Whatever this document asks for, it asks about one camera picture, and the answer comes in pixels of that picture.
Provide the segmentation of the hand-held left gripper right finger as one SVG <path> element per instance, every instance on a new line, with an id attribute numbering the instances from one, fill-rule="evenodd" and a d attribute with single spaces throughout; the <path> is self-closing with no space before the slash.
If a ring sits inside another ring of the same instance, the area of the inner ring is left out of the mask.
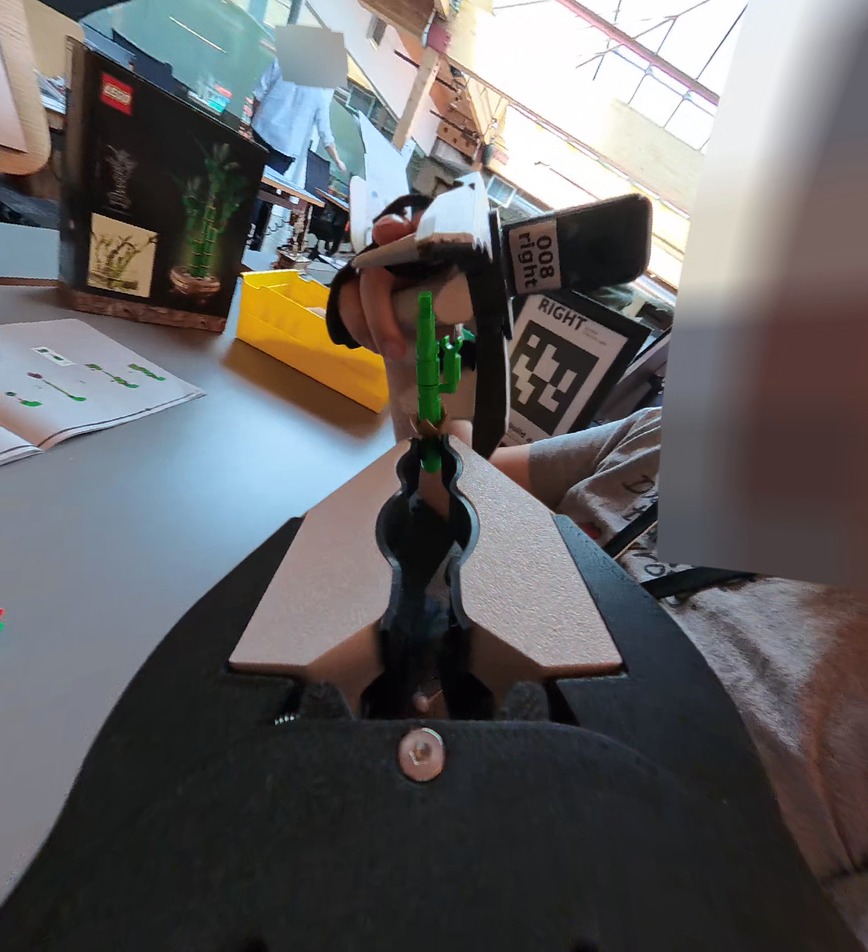
<path id="1" fill-rule="evenodd" d="M 622 657 L 551 510 L 455 437 L 471 518 L 452 594 L 466 669 L 500 707 L 515 684 L 621 673 Z"/>

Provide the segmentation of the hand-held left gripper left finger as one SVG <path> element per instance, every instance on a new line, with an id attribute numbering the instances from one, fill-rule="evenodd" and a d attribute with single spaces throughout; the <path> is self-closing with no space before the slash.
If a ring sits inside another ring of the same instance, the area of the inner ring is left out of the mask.
<path id="1" fill-rule="evenodd" d="M 237 646 L 240 673 L 328 683 L 352 713 L 380 677 L 380 620 L 388 608 L 393 567 L 381 552 L 377 523 L 401 488 L 402 440 L 306 513 Z"/>

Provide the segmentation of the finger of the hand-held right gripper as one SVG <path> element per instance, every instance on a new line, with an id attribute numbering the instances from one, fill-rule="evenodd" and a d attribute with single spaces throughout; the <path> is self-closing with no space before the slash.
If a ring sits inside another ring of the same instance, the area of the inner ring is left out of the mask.
<path id="1" fill-rule="evenodd" d="M 353 268 L 390 268 L 434 261 L 459 261 L 481 253 L 481 241 L 472 234 L 409 234 L 367 248 L 351 261 Z"/>
<path id="2" fill-rule="evenodd" d="M 432 200 L 414 234 L 472 234 L 481 241 L 481 253 L 464 258 L 494 258 L 490 215 L 485 179 L 481 173 L 469 173 Z"/>

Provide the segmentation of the lego instruction booklet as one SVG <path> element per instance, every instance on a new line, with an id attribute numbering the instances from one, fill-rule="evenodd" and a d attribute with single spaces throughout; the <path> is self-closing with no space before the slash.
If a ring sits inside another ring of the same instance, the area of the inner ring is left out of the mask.
<path id="1" fill-rule="evenodd" d="M 202 396 L 80 320 L 0 325 L 0 466 Z"/>

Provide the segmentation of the black lego box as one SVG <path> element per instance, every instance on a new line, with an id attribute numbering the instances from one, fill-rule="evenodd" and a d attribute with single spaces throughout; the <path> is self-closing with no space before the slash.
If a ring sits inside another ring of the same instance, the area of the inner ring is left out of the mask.
<path id="1" fill-rule="evenodd" d="M 68 42 L 59 284 L 78 311 L 221 333 L 264 150 L 83 42 Z"/>

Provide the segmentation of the person's right hand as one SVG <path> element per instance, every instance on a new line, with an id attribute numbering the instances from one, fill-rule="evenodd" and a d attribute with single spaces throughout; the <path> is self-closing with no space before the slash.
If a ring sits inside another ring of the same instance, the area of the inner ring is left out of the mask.
<path id="1" fill-rule="evenodd" d="M 474 446 L 479 341 L 465 274 L 452 266 L 423 263 L 395 268 L 348 264 L 330 288 L 326 324 L 330 339 L 350 350 L 362 349 L 382 359 L 389 410 L 397 441 L 415 434 L 417 417 L 417 303 L 430 292 L 438 338 L 462 340 L 461 378 L 457 390 L 444 395 L 445 430 Z"/>

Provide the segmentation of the background desk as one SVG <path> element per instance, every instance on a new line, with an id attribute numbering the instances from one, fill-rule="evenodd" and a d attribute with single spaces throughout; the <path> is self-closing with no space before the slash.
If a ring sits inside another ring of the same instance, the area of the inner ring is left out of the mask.
<path id="1" fill-rule="evenodd" d="M 324 199 L 292 183 L 269 166 L 262 170 L 257 198 L 267 205 L 285 208 L 292 216 L 300 215 L 304 220 L 309 220 L 314 209 L 325 205 Z"/>

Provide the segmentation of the yellow plastic bin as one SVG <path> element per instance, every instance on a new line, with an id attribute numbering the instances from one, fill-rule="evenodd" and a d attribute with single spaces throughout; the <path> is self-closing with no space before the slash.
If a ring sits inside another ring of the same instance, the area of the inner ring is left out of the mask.
<path id="1" fill-rule="evenodd" d="M 383 411 L 389 390 L 382 359 L 333 344 L 328 297 L 328 287 L 297 270 L 246 272 L 237 338 L 370 411 Z"/>

